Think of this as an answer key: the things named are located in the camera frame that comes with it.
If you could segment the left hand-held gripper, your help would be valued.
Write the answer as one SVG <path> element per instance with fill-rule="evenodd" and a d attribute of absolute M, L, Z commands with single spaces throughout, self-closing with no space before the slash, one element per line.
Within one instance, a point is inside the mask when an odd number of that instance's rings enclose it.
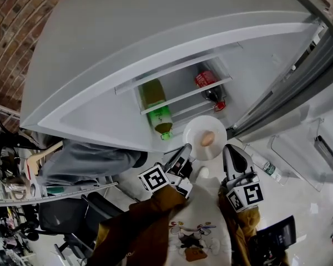
<path fill-rule="evenodd" d="M 188 198 L 193 185 L 190 182 L 190 175 L 193 171 L 190 161 L 188 160 L 192 151 L 192 145 L 186 143 L 180 148 L 164 165 L 157 164 L 152 168 L 140 173 L 138 178 L 144 188 L 149 192 L 170 185 L 182 196 Z"/>

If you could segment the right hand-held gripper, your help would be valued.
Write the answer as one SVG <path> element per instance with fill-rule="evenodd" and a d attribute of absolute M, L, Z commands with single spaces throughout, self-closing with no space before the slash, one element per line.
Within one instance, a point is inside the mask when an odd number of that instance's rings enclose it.
<path fill-rule="evenodd" d="M 241 148 L 226 144 L 223 148 L 223 165 L 227 178 L 222 186 L 226 188 L 226 198 L 236 213 L 257 207 L 264 200 L 258 174 L 249 154 Z M 235 174 L 245 174 L 236 178 Z"/>

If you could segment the white round plate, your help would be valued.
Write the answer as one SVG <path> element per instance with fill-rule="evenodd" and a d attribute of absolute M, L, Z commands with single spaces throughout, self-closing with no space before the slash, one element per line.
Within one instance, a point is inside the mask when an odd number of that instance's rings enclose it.
<path fill-rule="evenodd" d="M 215 139 L 210 146 L 202 147 L 200 142 L 207 131 L 214 132 Z M 192 145 L 190 156 L 199 161 L 209 161 L 218 157 L 227 143 L 227 138 L 226 128 L 222 122 L 208 115 L 192 119 L 183 132 L 183 143 Z"/>

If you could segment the brown egg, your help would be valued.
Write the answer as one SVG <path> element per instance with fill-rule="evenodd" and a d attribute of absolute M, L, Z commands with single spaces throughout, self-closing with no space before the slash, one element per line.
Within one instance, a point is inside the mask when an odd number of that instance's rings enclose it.
<path fill-rule="evenodd" d="M 215 139 L 215 134 L 212 131 L 207 131 L 203 134 L 202 140 L 200 142 L 202 147 L 210 146 Z"/>

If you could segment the white refrigerator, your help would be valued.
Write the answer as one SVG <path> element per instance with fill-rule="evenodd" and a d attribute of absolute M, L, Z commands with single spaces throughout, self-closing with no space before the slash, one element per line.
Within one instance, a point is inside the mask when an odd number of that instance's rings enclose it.
<path fill-rule="evenodd" d="M 210 70 L 219 80 L 198 88 Z M 158 79 L 166 102 L 143 109 Z M 201 92 L 220 85 L 216 112 Z M 163 141 L 147 113 L 168 106 Z M 34 50 L 20 126 L 111 147 L 171 152 L 202 115 L 253 142 L 333 110 L 333 22 L 316 0 L 60 0 Z"/>

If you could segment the person's left forearm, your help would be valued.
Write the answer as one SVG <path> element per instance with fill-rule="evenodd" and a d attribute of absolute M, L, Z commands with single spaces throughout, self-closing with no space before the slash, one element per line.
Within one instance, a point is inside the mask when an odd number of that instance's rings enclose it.
<path fill-rule="evenodd" d="M 134 223 L 147 225 L 168 216 L 172 210 L 185 204 L 186 198 L 167 185 L 154 192 L 148 200 L 130 205 L 128 217 Z"/>

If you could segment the person's right forearm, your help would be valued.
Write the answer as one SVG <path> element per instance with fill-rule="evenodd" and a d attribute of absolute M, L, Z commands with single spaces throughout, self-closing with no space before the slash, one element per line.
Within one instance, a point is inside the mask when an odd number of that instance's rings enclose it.
<path fill-rule="evenodd" d="M 236 242 L 245 243 L 256 235 L 256 227 L 260 222 L 260 211 L 258 207 L 235 212 L 224 192 L 218 193 L 218 204 L 226 221 L 232 244 Z"/>

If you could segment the clear water bottle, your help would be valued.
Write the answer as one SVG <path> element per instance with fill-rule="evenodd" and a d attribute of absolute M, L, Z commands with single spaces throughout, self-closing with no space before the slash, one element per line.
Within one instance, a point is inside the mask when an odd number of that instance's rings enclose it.
<path fill-rule="evenodd" d="M 254 162 L 254 164 L 264 171 L 267 175 L 272 177 L 277 183 L 280 183 L 282 180 L 282 176 L 280 171 L 274 164 L 272 164 L 269 160 L 264 158 L 258 152 L 253 149 L 250 149 L 250 156 Z"/>

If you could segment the green tea bottle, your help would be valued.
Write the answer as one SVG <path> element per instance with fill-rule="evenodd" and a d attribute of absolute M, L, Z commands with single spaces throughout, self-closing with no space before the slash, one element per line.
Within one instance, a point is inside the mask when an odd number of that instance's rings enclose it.
<path fill-rule="evenodd" d="M 143 109 L 150 109 L 166 102 L 166 96 L 161 82 L 158 79 L 151 80 L 139 87 L 139 94 Z M 157 134 L 163 141 L 173 137 L 171 112 L 169 107 L 162 106 L 147 113 L 148 120 Z"/>

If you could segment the white cartoon print sweatshirt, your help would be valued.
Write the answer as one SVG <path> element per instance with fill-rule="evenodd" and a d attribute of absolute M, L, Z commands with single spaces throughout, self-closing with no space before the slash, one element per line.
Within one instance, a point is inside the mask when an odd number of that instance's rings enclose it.
<path fill-rule="evenodd" d="M 165 266 L 231 266 L 225 219 L 208 191 L 196 186 L 186 206 L 169 221 Z"/>

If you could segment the red label cola bottle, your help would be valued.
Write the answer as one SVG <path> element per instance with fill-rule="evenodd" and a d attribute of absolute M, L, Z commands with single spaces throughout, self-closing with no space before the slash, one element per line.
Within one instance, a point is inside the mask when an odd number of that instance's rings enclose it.
<path fill-rule="evenodd" d="M 195 77 L 195 83 L 198 88 L 204 88 L 215 84 L 219 80 L 210 70 L 201 71 Z M 222 111 L 226 107 L 225 98 L 223 97 L 222 87 L 220 85 L 206 89 L 201 92 L 204 99 L 213 103 L 216 112 Z"/>

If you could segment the grey sweater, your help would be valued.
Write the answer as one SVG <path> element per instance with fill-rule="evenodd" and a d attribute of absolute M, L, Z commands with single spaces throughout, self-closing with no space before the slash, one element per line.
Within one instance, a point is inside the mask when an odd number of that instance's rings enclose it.
<path fill-rule="evenodd" d="M 39 170 L 41 186 L 95 183 L 145 164 L 148 153 L 64 139 L 63 147 Z"/>

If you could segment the mustard brown jacket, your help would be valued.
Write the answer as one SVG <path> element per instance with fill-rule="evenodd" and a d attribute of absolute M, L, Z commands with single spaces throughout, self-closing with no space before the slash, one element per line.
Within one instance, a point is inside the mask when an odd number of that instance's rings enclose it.
<path fill-rule="evenodd" d="M 219 191 L 225 194 L 227 192 L 223 186 L 210 188 L 194 185 L 193 189 L 196 186 L 215 197 L 218 207 Z M 100 223 L 96 245 L 87 266 L 165 266 L 169 244 L 169 221 L 185 206 L 186 204 L 177 207 L 168 216 L 147 225 L 132 222 L 128 217 L 129 210 Z M 289 266 L 285 251 L 279 257 L 263 262 L 255 253 L 255 237 L 256 235 L 252 236 L 247 244 L 232 244 L 231 241 L 231 266 Z"/>

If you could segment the white metal shelving rack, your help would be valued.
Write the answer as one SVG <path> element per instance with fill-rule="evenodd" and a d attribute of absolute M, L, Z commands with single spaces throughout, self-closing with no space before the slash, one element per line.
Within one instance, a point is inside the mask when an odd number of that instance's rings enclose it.
<path fill-rule="evenodd" d="M 36 197 L 30 197 L 26 199 L 0 199 L 0 207 L 8 207 L 8 206 L 24 206 L 28 204 L 37 204 L 37 203 L 44 203 L 44 202 L 51 202 L 51 201 L 57 201 L 57 200 L 62 200 L 65 198 L 74 198 L 74 197 L 80 197 L 81 195 L 87 195 L 91 192 L 95 191 L 102 191 L 106 190 L 111 187 L 115 187 L 119 185 L 118 181 L 113 182 L 112 178 L 109 177 L 109 183 L 100 185 L 100 186 L 94 186 L 94 187 L 79 187 L 79 190 L 74 191 L 74 192 L 63 192 L 59 193 L 56 195 L 48 196 L 48 193 L 44 193 L 43 196 L 36 196 Z"/>

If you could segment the black office chair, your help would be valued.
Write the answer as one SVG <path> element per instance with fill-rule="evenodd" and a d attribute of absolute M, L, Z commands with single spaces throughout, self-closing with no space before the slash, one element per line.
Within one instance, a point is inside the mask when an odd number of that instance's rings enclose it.
<path fill-rule="evenodd" d="M 82 195 L 81 198 L 41 203 L 38 210 L 39 233 L 64 236 L 62 245 L 54 245 L 63 260 L 66 248 L 77 258 L 87 259 L 93 253 L 99 224 L 122 213 L 120 208 L 97 192 Z"/>

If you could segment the wooden clothes hanger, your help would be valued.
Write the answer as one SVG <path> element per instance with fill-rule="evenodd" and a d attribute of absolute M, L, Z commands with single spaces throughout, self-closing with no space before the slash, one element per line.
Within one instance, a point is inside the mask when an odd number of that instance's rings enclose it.
<path fill-rule="evenodd" d="M 40 170 L 39 167 L 40 160 L 44 159 L 47 155 L 53 154 L 62 147 L 63 147 L 63 141 L 60 141 L 45 150 L 30 155 L 26 159 L 26 169 L 25 169 L 26 177 L 29 180 L 31 180 L 34 176 L 37 176 Z"/>

